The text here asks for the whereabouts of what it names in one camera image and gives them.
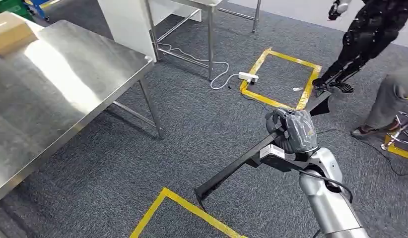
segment cardboard box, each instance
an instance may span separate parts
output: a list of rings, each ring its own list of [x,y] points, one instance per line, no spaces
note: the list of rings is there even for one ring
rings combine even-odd
[[[23,19],[7,11],[0,13],[0,55],[9,54],[36,39]]]

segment black shoe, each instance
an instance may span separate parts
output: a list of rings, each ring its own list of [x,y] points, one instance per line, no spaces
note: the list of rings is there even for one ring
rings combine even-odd
[[[317,79],[315,79],[314,81],[312,81],[312,85],[313,85],[314,87],[320,87],[320,86],[325,85],[325,82],[323,81],[322,78],[317,78]]]
[[[354,91],[353,87],[350,84],[344,82],[331,82],[330,87],[336,87],[340,89],[343,93],[352,93]]]

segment stainless steel table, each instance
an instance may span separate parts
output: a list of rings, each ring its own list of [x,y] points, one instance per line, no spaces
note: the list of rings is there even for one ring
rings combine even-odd
[[[36,34],[0,57],[0,200],[112,103],[162,136],[144,81],[151,57],[67,21]],[[114,102],[136,82],[154,122]]]

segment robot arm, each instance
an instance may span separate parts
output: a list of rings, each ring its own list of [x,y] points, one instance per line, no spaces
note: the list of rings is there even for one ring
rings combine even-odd
[[[318,147],[311,116],[305,110],[277,108],[266,115],[266,120],[269,136],[195,189],[200,205],[244,164],[266,164],[284,173],[297,170],[300,187],[327,238],[369,238],[343,193],[347,188],[341,183],[342,174],[334,155],[329,149]],[[294,153],[295,160],[286,159],[286,153]]]
[[[308,198],[321,231],[327,238],[368,238],[351,207],[351,201],[344,196],[343,188],[339,185],[342,183],[342,173],[334,155],[327,148],[318,148],[310,115],[306,111],[285,109],[276,109],[270,115],[272,119],[268,118],[267,129],[277,131],[280,135],[277,138],[281,141],[274,140],[275,145],[261,150],[264,152],[260,152],[261,161],[284,160],[284,153],[277,152],[282,148],[286,148],[288,153],[295,153],[297,159],[307,161],[304,169],[297,169],[300,172],[299,185]],[[275,126],[276,117],[281,121],[278,128]],[[284,131],[289,135],[287,139],[283,137]]]
[[[341,170],[329,149],[320,148],[316,151],[310,158],[310,165],[314,169],[305,169],[304,172],[341,182]],[[341,187],[334,187],[323,179],[302,172],[299,185],[327,238],[369,238]]]

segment floor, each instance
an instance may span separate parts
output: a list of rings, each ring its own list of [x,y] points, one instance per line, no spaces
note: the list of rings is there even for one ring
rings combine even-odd
[[[253,13],[228,2],[224,7]],[[336,59],[342,31],[263,10],[257,34],[251,33],[250,21],[216,15],[216,59],[230,63],[229,74],[249,70],[270,47],[324,68]],[[49,14],[53,22],[66,19],[111,37],[96,0],[62,1]],[[158,26],[159,34],[179,20],[169,17]],[[188,21],[165,43],[204,58],[206,26]],[[390,45],[350,80],[354,94],[335,93],[332,112],[313,118],[317,131],[350,131],[362,123],[381,79],[402,65],[408,65],[408,48]],[[299,97],[292,88],[304,85],[308,73],[305,67],[270,58],[259,73],[265,87],[256,90],[292,106]],[[193,188],[267,134],[266,109],[239,94],[238,80],[214,91],[205,76],[206,70],[165,56],[146,78],[166,137],[157,139],[147,124],[111,106],[0,202],[1,229],[12,238],[127,238],[164,187],[198,206]],[[148,113],[138,85],[119,101]],[[336,156],[370,236],[408,238],[408,176],[396,176],[382,156],[348,134],[329,132],[318,139]],[[374,136],[368,142],[378,147],[382,139]],[[385,154],[396,170],[408,172],[407,159]],[[244,166],[204,206],[249,238],[308,238],[318,225],[297,178],[297,173],[281,174],[268,166]],[[227,236],[165,199],[139,237]]]

